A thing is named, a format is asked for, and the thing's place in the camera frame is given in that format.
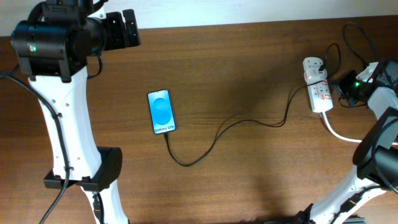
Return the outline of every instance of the blue screen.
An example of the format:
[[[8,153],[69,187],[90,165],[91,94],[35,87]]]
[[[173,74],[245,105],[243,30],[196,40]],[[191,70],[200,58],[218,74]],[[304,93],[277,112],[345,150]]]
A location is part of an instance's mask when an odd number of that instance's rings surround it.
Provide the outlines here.
[[[175,121],[168,90],[148,94],[150,115],[155,134],[175,130]]]

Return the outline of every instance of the black bracket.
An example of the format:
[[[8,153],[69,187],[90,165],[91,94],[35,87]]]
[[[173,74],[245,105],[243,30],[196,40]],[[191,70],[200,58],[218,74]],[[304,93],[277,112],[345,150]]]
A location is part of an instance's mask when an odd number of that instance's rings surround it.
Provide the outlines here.
[[[124,24],[120,12],[109,12],[106,14],[106,19],[102,20],[107,35],[105,51],[136,47],[141,44],[134,10],[123,10],[123,16],[126,20]]]
[[[118,147],[97,147],[101,154],[102,163],[91,179],[83,177],[81,181],[70,180],[68,187],[73,184],[82,186],[85,191],[100,192],[109,188],[118,177],[122,169],[123,155],[122,150]],[[61,189],[64,180],[59,176],[54,176],[52,170],[44,177],[44,185],[48,189]]]
[[[310,220],[312,203],[303,211],[299,211],[294,217],[294,224],[315,224],[313,220]]]

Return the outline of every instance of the wall socket extension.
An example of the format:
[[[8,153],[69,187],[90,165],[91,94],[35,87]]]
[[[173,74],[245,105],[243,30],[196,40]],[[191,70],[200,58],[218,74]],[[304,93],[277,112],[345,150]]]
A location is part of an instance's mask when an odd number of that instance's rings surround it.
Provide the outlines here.
[[[310,85],[307,88],[310,95],[311,108],[314,113],[325,112],[333,108],[329,85],[326,79],[328,73],[326,69],[319,71],[322,65],[322,59],[316,57],[308,57],[303,61],[304,80]]]

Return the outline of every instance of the white cable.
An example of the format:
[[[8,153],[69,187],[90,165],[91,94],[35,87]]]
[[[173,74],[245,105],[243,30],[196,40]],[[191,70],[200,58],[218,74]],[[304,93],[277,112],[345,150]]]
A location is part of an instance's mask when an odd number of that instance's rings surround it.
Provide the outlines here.
[[[325,124],[326,124],[326,127],[328,127],[329,131],[330,131],[334,136],[336,136],[336,137],[338,137],[338,138],[340,138],[341,140],[344,140],[344,141],[361,143],[362,140],[350,139],[350,138],[346,138],[346,137],[343,137],[343,136],[337,134],[337,133],[331,128],[331,126],[330,126],[330,124],[329,124],[329,121],[328,121],[328,118],[326,117],[326,113],[323,111],[323,112],[321,112],[321,113],[319,113],[319,114],[321,115],[321,118],[323,118],[323,120],[324,120],[324,122],[325,122]]]

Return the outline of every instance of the power strip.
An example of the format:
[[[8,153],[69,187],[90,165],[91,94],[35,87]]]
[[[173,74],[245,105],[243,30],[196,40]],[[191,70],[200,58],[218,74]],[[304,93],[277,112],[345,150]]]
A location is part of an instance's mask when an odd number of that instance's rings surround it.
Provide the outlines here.
[[[308,94],[310,95],[311,108],[314,113],[325,112],[333,108],[328,80],[326,79],[328,72],[326,69],[319,71],[322,65],[322,59],[316,57],[308,57],[303,61],[304,79],[310,85],[308,86]]]

